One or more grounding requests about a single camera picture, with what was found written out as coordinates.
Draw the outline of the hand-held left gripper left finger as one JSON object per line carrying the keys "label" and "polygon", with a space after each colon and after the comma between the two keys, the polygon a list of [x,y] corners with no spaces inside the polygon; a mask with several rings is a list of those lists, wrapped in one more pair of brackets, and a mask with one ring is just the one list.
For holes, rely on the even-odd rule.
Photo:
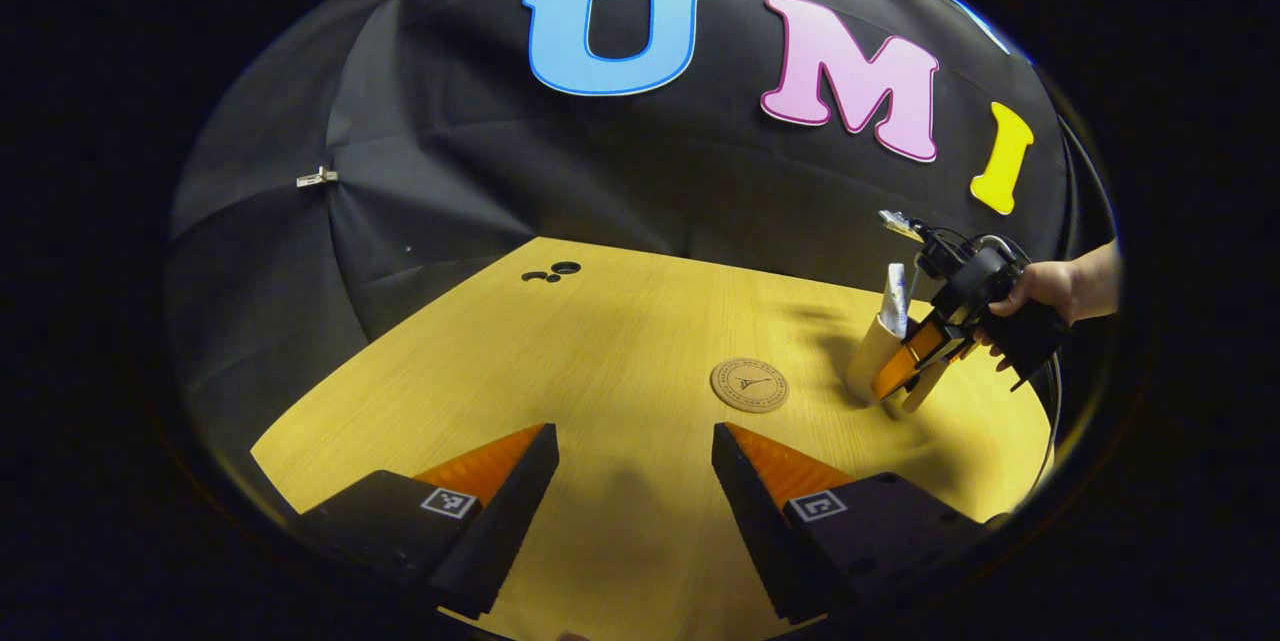
{"label": "hand-held left gripper left finger", "polygon": [[294,519],[326,559],[430,608],[489,613],[559,464],[554,423],[416,473],[372,471]]}

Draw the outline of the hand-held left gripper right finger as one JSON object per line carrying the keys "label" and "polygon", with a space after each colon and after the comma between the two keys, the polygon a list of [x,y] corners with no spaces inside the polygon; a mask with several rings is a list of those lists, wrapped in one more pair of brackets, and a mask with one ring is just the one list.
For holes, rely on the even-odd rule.
{"label": "hand-held left gripper right finger", "polygon": [[778,617],[867,606],[924,580],[993,532],[904,479],[855,479],[740,423],[717,423],[712,467]]}

